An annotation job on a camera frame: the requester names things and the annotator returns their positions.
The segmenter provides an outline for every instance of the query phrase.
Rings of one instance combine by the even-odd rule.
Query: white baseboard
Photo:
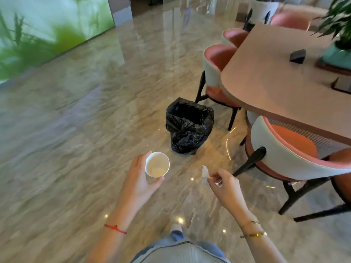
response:
[[[133,19],[132,9],[130,6],[113,13],[113,20],[114,20],[115,26],[119,26],[122,23],[132,19]]]

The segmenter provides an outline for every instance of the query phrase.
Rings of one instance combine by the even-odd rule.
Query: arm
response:
[[[145,162],[150,154],[151,151],[134,158],[116,208],[108,216],[107,225],[117,225],[118,229],[127,231],[136,213],[160,187],[164,180],[163,176],[151,184],[146,181]],[[121,232],[104,228],[88,257],[87,263],[116,262],[124,236],[125,234]]]
[[[257,221],[257,218],[248,210],[239,180],[226,170],[218,170],[217,173],[210,176],[212,179],[208,178],[207,181],[211,189],[222,206],[235,218],[243,234],[264,232],[261,225],[252,223],[252,221]],[[220,181],[222,181],[222,187],[215,184]],[[256,263],[286,263],[285,258],[268,236],[246,237],[245,239]]]

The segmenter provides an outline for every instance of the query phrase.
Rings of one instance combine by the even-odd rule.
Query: white shoe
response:
[[[173,231],[181,231],[181,232],[183,232],[182,226],[180,225],[180,223],[172,224],[171,232],[173,232]]]

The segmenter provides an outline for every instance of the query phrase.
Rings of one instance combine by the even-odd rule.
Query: cup rim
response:
[[[163,155],[165,155],[166,156],[166,158],[167,158],[167,160],[168,160],[168,169],[167,169],[167,171],[165,172],[165,174],[163,175],[163,176],[165,176],[167,173],[168,173],[168,171],[169,171],[169,167],[170,167],[170,162],[169,162],[169,158],[168,158],[168,156],[166,155],[166,154],[164,154],[163,152],[160,152],[160,151],[155,151],[155,152],[152,152],[147,158],[146,158],[146,163],[145,163],[145,173],[148,175],[148,176],[150,176],[150,177],[152,177],[152,178],[158,178],[158,177],[153,177],[153,176],[151,176],[150,174],[148,174],[148,172],[147,172],[147,159],[148,158],[150,158],[151,157],[151,155],[153,155],[153,154],[163,154]]]

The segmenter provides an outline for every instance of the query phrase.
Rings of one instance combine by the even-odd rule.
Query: teal pot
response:
[[[341,50],[335,43],[323,52],[322,60],[332,66],[351,70],[351,50]]]

